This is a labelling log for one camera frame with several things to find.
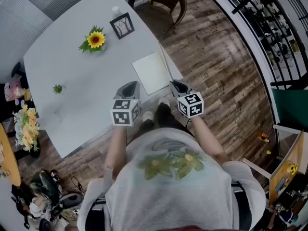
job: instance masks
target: yellow flower bouquet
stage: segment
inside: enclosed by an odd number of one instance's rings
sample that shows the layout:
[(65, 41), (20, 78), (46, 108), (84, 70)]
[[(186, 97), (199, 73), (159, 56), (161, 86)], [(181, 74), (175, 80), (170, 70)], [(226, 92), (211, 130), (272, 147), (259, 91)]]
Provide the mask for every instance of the yellow flower bouquet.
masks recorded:
[(29, 108), (24, 104), (23, 109), (14, 115), (15, 131), (16, 131), (16, 146), (24, 145), (25, 151), (37, 151), (39, 125), (36, 118), (37, 111), (34, 108)]
[(94, 26), (89, 35), (85, 36), (86, 40), (80, 45), (79, 49), (82, 52), (87, 50), (92, 53), (93, 51), (103, 51), (103, 46), (105, 45), (105, 35), (102, 33), (103, 28)]

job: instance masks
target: wooden table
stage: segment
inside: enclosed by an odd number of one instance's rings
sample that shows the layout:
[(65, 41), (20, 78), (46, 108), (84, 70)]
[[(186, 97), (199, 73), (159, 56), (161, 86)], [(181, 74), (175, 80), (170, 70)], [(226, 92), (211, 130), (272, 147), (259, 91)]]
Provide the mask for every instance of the wooden table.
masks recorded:
[(9, 143), (8, 136), (4, 130), (2, 124), (0, 124), (0, 143), (3, 146), (3, 155), (4, 162), (2, 162), (1, 167), (3, 171), (9, 171), (10, 176), (9, 179), (11, 183), (15, 186), (20, 186), (21, 177), (18, 170), (18, 164), (12, 150), (12, 147)]
[[(135, 31), (118, 39), (110, 21), (112, 7), (128, 12)], [(78, 47), (96, 25), (106, 34), (106, 50), (90, 54)], [(113, 97), (130, 81), (140, 82), (132, 63), (157, 51), (159, 43), (125, 0), (82, 0), (54, 21), (24, 56), (26, 75), (40, 117), (56, 113), (60, 124), (46, 132), (63, 158), (111, 128)], [(174, 79), (182, 75), (165, 52)], [(63, 96), (53, 86), (66, 86)], [(147, 95), (140, 82), (141, 103)]]

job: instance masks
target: picture frame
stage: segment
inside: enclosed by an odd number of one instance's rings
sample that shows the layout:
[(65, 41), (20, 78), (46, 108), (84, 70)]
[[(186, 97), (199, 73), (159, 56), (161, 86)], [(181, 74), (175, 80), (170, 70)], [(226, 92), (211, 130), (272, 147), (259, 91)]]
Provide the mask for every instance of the picture frame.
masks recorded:
[(129, 13), (124, 13), (110, 22), (112, 29), (115, 31), (118, 39), (122, 39), (128, 34), (135, 31), (133, 23), (131, 22)]

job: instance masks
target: small potted plant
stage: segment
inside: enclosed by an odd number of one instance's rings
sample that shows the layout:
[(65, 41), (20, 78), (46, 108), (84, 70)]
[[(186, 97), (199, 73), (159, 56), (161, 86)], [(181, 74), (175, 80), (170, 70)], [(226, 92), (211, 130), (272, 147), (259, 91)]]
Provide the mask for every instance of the small potted plant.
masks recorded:
[(55, 84), (54, 87), (52, 88), (53, 89), (53, 92), (56, 94), (56, 95), (63, 95), (65, 93), (65, 90), (66, 90), (66, 87), (63, 86), (63, 85), (57, 85)]
[(93, 51), (104, 51), (106, 49), (106, 34), (103, 34), (102, 31), (103, 28), (94, 26), (89, 35), (85, 36), (86, 40), (80, 45), (79, 49), (82, 52), (89, 50), (90, 53)]

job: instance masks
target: white paper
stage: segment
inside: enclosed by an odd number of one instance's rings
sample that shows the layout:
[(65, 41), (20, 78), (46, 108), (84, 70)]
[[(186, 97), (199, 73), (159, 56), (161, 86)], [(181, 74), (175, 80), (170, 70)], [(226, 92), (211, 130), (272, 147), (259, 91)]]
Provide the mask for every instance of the white paper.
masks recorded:
[(171, 80), (160, 55), (154, 52), (132, 63), (148, 95), (168, 86)]

